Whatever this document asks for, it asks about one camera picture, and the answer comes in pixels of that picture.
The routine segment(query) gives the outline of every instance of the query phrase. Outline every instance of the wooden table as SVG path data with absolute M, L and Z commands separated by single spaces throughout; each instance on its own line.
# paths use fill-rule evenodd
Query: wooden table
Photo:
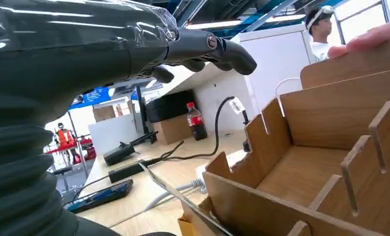
M 218 153 L 225 151 L 230 154 L 242 149 L 242 143 L 245 139 L 246 136 L 243 131 L 231 135 L 220 135 L 220 147 Z M 108 174 L 108 171 L 128 165 L 139 159 L 152 159 L 159 157 L 161 154 L 172 150 L 176 145 L 177 143 L 163 146 L 158 142 L 152 145 L 146 143 L 141 144 L 135 147 L 135 150 L 141 153 L 140 155 L 134 154 L 132 158 L 113 166 L 107 166 L 103 157 L 98 156 L 91 172 L 89 173 L 86 183 L 104 177 Z M 214 147 L 214 135 L 210 135 L 207 139 L 201 141 L 195 141 L 190 138 L 185 140 L 185 143 L 174 153 L 174 156 L 210 153 L 213 151 Z M 195 168 L 206 164 L 208 161 L 209 159 L 200 158 L 183 161 L 164 161 L 150 166 L 150 169 L 160 178 L 177 187 L 196 179 Z M 133 179 L 134 184 L 133 189 L 128 196 L 81 212 L 79 213 L 79 216 L 105 226 L 110 226 L 141 212 L 149 203 L 151 203 L 153 199 L 165 192 L 144 172 L 132 176 L 131 179 Z M 84 189 L 81 196 L 111 185 L 110 179 L 106 178 Z M 199 204 L 206 197 L 206 194 L 200 193 L 199 188 L 190 191 L 185 195 L 196 204 Z M 179 230 L 177 219 L 182 216 L 182 213 L 183 210 L 180 201 L 173 199 L 140 215 L 134 216 L 133 218 L 112 227 L 112 229 L 124 236 L 138 236 L 156 231 L 171 232 L 180 236 L 181 232 Z

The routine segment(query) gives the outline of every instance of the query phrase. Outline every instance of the red label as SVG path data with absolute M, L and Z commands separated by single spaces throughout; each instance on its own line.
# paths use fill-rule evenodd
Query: red label
M 189 126 L 202 124 L 202 116 L 196 116 L 188 119 Z

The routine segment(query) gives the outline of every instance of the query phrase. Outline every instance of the blue sign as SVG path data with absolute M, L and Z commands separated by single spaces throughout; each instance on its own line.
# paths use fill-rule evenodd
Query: blue sign
M 111 98 L 108 95 L 108 88 L 97 87 L 94 89 L 94 91 L 89 92 L 85 95 L 76 96 L 68 110 L 91 106 L 109 100 L 111 100 Z
M 130 100 L 139 100 L 139 96 L 137 95 L 137 89 L 135 88 L 133 92 L 131 93 Z

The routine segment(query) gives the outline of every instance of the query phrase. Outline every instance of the white cabinet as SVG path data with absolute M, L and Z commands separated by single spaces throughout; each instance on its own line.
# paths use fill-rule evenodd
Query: white cabinet
M 242 33 L 233 41 L 240 43 L 257 62 L 257 69 L 245 76 L 256 114 L 275 97 L 279 82 L 299 78 L 301 70 L 315 62 L 304 25 Z M 281 87 L 278 94 L 302 89 L 299 80 Z

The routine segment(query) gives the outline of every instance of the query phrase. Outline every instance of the orange safety vest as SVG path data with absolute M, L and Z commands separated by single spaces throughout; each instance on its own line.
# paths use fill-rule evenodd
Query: orange safety vest
M 60 129 L 57 131 L 57 136 L 59 137 L 59 142 L 61 146 L 69 145 L 74 143 L 74 139 L 72 138 L 71 132 L 67 129 Z

